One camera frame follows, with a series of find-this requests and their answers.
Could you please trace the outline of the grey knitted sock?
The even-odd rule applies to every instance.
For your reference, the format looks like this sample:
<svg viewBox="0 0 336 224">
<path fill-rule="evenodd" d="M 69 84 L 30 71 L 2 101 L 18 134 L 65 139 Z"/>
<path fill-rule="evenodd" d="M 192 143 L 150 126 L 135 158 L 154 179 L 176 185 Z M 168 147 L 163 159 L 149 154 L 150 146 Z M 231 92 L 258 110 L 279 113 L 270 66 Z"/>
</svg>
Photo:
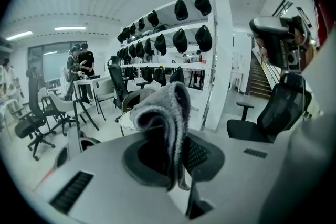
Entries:
<svg viewBox="0 0 336 224">
<path fill-rule="evenodd" d="M 182 162 L 190 108 L 190 96 L 185 85 L 172 82 L 153 92 L 130 111 L 130 120 L 138 131 L 146 132 L 157 126 L 162 128 L 158 137 L 164 154 L 163 169 L 170 179 L 168 190 L 176 185 L 182 190 L 190 190 Z"/>
</svg>

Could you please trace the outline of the white seat cushion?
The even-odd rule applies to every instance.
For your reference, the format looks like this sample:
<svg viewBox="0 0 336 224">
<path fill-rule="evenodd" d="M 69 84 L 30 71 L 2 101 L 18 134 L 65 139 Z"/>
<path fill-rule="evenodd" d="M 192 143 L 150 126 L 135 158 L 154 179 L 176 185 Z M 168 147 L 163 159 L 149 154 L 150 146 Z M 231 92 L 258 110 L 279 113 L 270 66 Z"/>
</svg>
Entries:
<svg viewBox="0 0 336 224">
<path fill-rule="evenodd" d="M 120 127 L 121 127 L 121 130 L 131 130 L 131 131 L 134 131 L 136 130 L 134 124 L 133 124 L 133 121 L 130 119 L 130 111 L 123 114 L 120 118 L 119 118 L 119 124 L 120 124 Z"/>
</svg>

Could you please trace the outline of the long ceiling light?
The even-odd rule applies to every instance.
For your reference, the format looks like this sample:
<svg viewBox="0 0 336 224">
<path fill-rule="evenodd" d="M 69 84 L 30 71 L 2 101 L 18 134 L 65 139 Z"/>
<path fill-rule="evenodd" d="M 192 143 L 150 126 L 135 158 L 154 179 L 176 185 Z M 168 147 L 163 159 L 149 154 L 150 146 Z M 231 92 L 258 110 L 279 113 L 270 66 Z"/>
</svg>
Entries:
<svg viewBox="0 0 336 224">
<path fill-rule="evenodd" d="M 86 30 L 84 26 L 64 26 L 64 27 L 55 27 L 55 31 L 83 31 Z"/>
<path fill-rule="evenodd" d="M 21 39 L 23 37 L 26 37 L 26 36 L 29 36 L 29 35 L 32 35 L 32 34 L 33 34 L 32 31 L 26 31 L 26 32 L 19 33 L 17 35 L 11 36 L 11 39 L 12 40 L 17 40 L 17 39 Z"/>
</svg>

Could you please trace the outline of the white rectangular table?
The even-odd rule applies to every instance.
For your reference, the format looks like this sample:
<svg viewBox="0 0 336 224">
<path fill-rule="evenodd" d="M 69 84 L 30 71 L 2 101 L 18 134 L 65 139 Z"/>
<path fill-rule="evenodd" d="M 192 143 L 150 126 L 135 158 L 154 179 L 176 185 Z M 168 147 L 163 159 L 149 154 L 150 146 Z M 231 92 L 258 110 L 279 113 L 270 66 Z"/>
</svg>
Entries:
<svg viewBox="0 0 336 224">
<path fill-rule="evenodd" d="M 75 81 L 74 82 L 74 87 L 75 87 L 76 98 L 80 99 L 80 100 L 82 98 L 79 86 L 88 84 L 88 85 L 91 86 L 91 90 L 92 90 L 92 93 L 93 93 L 94 89 L 99 87 L 99 84 L 101 82 L 103 82 L 105 80 L 109 80 L 109 79 L 110 79 L 109 77 L 101 77 L 101 78 L 95 78 L 95 79 L 80 79 L 78 81 Z M 93 104 L 96 107 L 94 94 L 93 94 Z"/>
</svg>

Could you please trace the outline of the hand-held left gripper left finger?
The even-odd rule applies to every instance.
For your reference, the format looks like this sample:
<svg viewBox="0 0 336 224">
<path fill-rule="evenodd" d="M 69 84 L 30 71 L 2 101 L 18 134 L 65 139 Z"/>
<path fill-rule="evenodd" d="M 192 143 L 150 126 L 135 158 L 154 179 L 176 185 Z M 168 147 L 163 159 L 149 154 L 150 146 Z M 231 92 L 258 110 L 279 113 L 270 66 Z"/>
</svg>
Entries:
<svg viewBox="0 0 336 224">
<path fill-rule="evenodd" d="M 138 159 L 143 133 L 83 150 L 71 135 L 68 158 L 37 194 L 79 224 L 181 224 L 185 215 L 168 196 L 165 178 Z"/>
</svg>

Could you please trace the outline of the grey chair with black legs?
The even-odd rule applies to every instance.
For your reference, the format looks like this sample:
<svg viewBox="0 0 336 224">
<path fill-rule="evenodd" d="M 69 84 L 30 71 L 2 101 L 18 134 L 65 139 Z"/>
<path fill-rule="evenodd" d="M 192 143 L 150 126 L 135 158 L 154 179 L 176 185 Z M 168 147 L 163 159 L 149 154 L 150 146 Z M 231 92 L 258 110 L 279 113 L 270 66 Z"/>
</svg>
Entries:
<svg viewBox="0 0 336 224">
<path fill-rule="evenodd" d="M 93 91 L 95 97 L 95 105 L 97 108 L 98 114 L 101 114 L 103 119 L 106 120 L 104 112 L 101 107 L 101 102 L 113 99 L 115 97 L 115 91 L 113 87 L 113 82 L 111 79 L 105 80 L 99 84 L 99 87 Z"/>
<path fill-rule="evenodd" d="M 81 99 L 76 99 L 73 101 L 64 101 L 61 98 L 57 97 L 55 94 L 51 93 L 49 95 L 53 104 L 56 106 L 56 109 L 59 112 L 65 112 L 67 116 L 73 117 L 75 119 L 77 134 L 79 138 L 84 140 L 92 140 L 94 144 L 100 143 L 99 140 L 95 138 L 90 138 L 85 135 L 85 133 L 81 130 L 78 118 L 83 119 L 82 115 L 85 114 L 94 128 L 98 131 L 99 128 L 92 119 L 91 115 L 88 112 L 90 105 L 87 103 L 83 103 Z"/>
</svg>

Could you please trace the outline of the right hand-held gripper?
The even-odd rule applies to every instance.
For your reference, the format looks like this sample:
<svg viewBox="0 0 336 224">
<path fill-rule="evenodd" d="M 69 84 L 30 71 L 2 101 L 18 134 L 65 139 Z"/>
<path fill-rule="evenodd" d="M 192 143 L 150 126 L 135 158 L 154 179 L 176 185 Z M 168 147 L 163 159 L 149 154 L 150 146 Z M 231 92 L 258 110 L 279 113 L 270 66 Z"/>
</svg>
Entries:
<svg viewBox="0 0 336 224">
<path fill-rule="evenodd" d="M 283 66 L 282 50 L 287 70 L 304 70 L 311 62 L 312 37 L 302 17 L 262 16 L 252 19 L 249 26 L 253 34 L 259 36 L 259 51 L 266 63 Z M 281 45 L 276 36 L 282 36 Z"/>
</svg>

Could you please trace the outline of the person's right hand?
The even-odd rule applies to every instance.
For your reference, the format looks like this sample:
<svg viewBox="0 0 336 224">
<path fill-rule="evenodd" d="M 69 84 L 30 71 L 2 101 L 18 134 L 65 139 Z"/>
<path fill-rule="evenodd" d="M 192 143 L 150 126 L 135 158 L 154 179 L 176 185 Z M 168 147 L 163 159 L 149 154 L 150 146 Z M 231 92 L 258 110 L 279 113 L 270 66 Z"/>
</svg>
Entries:
<svg viewBox="0 0 336 224">
<path fill-rule="evenodd" d="M 295 28 L 294 42 L 299 48 L 300 56 L 300 69 L 304 71 L 305 68 L 313 60 L 316 50 L 314 45 L 311 43 L 310 34 L 304 35 L 300 30 Z"/>
</svg>

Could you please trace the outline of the wooden staircase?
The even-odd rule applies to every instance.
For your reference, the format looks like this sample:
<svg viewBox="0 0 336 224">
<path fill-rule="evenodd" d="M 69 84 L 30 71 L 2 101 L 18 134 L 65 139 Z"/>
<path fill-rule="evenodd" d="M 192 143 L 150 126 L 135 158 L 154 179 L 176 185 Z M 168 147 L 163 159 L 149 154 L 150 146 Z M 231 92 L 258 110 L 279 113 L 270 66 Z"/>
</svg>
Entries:
<svg viewBox="0 0 336 224">
<path fill-rule="evenodd" d="M 251 52 L 251 67 L 247 92 L 249 95 L 269 99 L 274 86 L 279 82 L 279 72 L 265 63 L 256 48 Z"/>
</svg>

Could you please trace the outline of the person's red jersey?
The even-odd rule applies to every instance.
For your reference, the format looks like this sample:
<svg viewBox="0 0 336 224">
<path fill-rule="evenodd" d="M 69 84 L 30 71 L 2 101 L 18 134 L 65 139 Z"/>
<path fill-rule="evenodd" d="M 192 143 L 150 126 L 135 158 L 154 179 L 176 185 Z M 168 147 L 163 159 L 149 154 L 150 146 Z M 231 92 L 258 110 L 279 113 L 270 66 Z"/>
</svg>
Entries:
<svg viewBox="0 0 336 224">
<path fill-rule="evenodd" d="M 325 25 L 323 14 L 321 12 L 318 1 L 313 0 L 313 2 L 314 2 L 314 14 L 316 18 L 316 29 L 317 29 L 316 40 L 317 40 L 317 47 L 319 50 L 323 46 L 325 40 L 328 37 L 328 29 Z"/>
</svg>

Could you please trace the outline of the dark wicker chair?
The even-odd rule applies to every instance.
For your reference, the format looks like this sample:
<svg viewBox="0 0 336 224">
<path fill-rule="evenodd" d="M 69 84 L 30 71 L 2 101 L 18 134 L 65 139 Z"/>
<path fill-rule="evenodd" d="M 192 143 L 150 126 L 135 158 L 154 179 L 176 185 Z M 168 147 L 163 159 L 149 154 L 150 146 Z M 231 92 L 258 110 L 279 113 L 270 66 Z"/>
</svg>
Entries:
<svg viewBox="0 0 336 224">
<path fill-rule="evenodd" d="M 128 94 L 126 96 L 126 98 L 122 102 L 122 106 L 121 106 L 122 114 L 121 114 L 121 116 L 123 114 L 131 111 L 137 104 L 144 101 L 148 96 L 153 94 L 155 91 L 156 90 L 150 89 L 150 88 L 139 89 L 139 90 L 132 91 L 130 94 Z M 124 130 L 121 130 L 121 127 L 120 127 L 120 131 L 121 131 L 122 136 L 124 136 Z"/>
</svg>

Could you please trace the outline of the white shelving rack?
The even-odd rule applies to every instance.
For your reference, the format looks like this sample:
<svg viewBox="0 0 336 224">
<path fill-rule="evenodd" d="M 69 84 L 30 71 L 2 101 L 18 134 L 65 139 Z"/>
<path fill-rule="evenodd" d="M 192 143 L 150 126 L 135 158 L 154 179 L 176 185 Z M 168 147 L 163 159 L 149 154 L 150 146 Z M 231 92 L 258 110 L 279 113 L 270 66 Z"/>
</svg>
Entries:
<svg viewBox="0 0 336 224">
<path fill-rule="evenodd" d="M 142 16 L 144 29 L 136 31 L 129 40 L 118 43 L 118 48 L 130 47 L 138 42 L 151 42 L 154 50 L 153 59 L 143 63 L 136 59 L 133 67 L 142 69 L 146 66 L 157 69 L 170 68 L 175 71 L 182 68 L 185 74 L 185 83 L 191 98 L 191 119 L 189 127 L 201 130 L 208 115 L 209 102 L 214 80 L 215 52 L 216 52 L 216 2 L 209 0 L 212 10 L 207 15 L 195 7 L 196 0 L 182 0 L 188 11 L 188 18 L 178 20 L 175 15 L 176 1 L 166 3 L 155 9 L 159 23 L 167 24 L 168 29 L 155 32 L 147 19 Z M 212 47 L 207 52 L 197 56 L 199 45 L 196 33 L 206 26 L 212 38 Z"/>
</svg>

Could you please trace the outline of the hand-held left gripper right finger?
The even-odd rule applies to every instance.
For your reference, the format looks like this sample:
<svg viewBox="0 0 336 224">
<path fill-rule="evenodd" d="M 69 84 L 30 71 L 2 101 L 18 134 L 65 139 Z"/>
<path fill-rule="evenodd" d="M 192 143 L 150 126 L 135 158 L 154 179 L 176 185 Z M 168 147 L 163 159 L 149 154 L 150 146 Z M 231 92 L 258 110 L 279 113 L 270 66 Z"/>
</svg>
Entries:
<svg viewBox="0 0 336 224">
<path fill-rule="evenodd" d="M 225 160 L 211 181 L 196 183 L 213 209 L 188 224 L 261 224 L 261 209 L 279 175 L 291 131 L 281 132 L 274 143 L 191 133 L 221 149 Z"/>
</svg>

